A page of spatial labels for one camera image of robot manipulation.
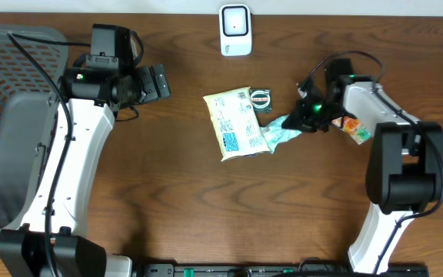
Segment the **green connector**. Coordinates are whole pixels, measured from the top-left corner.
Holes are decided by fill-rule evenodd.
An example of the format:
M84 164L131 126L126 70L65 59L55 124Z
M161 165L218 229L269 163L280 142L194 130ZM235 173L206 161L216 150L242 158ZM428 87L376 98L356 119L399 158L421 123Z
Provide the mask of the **green connector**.
M184 277L194 277L194 269L184 269Z

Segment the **blue label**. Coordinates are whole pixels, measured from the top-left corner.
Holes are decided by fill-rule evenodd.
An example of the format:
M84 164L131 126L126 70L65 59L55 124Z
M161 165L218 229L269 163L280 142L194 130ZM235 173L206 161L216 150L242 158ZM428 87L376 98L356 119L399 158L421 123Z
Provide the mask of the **blue label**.
M227 152L238 151L237 137L235 133L224 133L223 134L223 145Z

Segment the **wooden surface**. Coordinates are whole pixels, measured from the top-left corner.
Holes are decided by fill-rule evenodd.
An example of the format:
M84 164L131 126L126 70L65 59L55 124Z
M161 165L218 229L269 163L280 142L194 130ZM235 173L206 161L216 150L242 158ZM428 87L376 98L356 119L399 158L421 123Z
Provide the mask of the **wooden surface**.
M224 58L214 15L0 14L0 23L44 25L89 42L92 23L123 25L145 43L144 64L164 65L173 96L116 124L98 164L89 236L108 252L179 263L296 263L340 259L368 211L371 143L346 134L304 134L274 155L224 163L203 95L271 88L288 114L295 84L327 55L357 49L387 65L381 80L402 108L443 127L443 18L253 16L247 57ZM72 57L87 49L73 48ZM357 73L375 73L356 58ZM413 222L392 257L443 276L443 207ZM0 275L7 275L0 262Z

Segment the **light blue cloth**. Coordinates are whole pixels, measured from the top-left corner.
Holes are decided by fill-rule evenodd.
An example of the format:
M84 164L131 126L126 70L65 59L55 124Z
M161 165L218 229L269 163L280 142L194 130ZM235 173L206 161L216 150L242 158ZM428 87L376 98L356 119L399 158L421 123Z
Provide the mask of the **light blue cloth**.
M289 115L283 115L269 123L266 127L261 127L261 133L265 137L271 154L275 152L276 145L293 139L301 132L298 130L283 129L281 124Z

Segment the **perforated basket side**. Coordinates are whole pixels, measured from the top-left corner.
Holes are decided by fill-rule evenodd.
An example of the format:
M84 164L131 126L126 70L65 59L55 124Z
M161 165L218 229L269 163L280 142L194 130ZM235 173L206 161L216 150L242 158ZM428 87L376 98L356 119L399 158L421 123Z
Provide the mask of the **perforated basket side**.
M0 25L0 117L6 101L15 93L51 91L43 77L8 39L7 31L52 41L66 41L60 32L52 28ZM57 83L66 66L68 48L22 39L18 41Z

